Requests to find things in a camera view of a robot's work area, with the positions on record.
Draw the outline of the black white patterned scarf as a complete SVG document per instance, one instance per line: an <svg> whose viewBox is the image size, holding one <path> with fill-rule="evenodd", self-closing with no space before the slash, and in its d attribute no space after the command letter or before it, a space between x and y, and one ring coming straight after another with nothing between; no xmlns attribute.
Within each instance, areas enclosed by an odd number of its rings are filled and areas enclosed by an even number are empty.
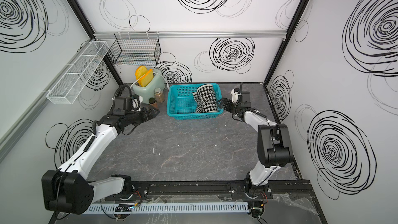
<svg viewBox="0 0 398 224"><path fill-rule="evenodd" d="M193 98L197 104L196 113L216 113L218 111L216 93L213 85L200 86L193 92Z"/></svg>

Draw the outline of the teal plastic basket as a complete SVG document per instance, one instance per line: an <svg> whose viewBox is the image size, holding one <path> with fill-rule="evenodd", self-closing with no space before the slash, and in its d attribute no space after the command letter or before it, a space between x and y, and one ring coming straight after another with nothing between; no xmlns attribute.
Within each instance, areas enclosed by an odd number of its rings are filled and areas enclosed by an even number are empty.
<svg viewBox="0 0 398 224"><path fill-rule="evenodd" d="M197 113L193 93L205 84L172 85L168 92L167 114L176 120L217 118L224 110L217 108L213 113Z"/></svg>

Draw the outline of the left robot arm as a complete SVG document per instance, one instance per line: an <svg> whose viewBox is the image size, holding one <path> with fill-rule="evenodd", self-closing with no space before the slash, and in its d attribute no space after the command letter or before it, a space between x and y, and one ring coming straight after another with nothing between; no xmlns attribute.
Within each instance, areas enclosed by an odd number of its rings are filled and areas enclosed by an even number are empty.
<svg viewBox="0 0 398 224"><path fill-rule="evenodd" d="M48 211L83 214L92 203L113 195L133 195L131 177L112 175L89 182L88 175L107 146L129 125L136 128L154 119L159 110L141 106L142 98L131 88L120 86L113 97L109 112L92 123L89 138L57 170L48 170L41 179L44 206Z"/></svg>

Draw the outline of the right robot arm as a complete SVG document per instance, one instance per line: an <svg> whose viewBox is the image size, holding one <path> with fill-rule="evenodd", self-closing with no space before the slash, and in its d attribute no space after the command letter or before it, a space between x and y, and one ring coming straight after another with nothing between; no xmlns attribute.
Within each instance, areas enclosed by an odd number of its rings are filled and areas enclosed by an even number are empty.
<svg viewBox="0 0 398 224"><path fill-rule="evenodd" d="M285 124L270 121L266 115L251 106L248 91L238 87L231 91L231 95L231 99L220 99L218 106L231 113L235 120L248 124L257 132L258 162L245 179L245 189L251 193L265 187L278 170L293 161L290 135Z"/></svg>

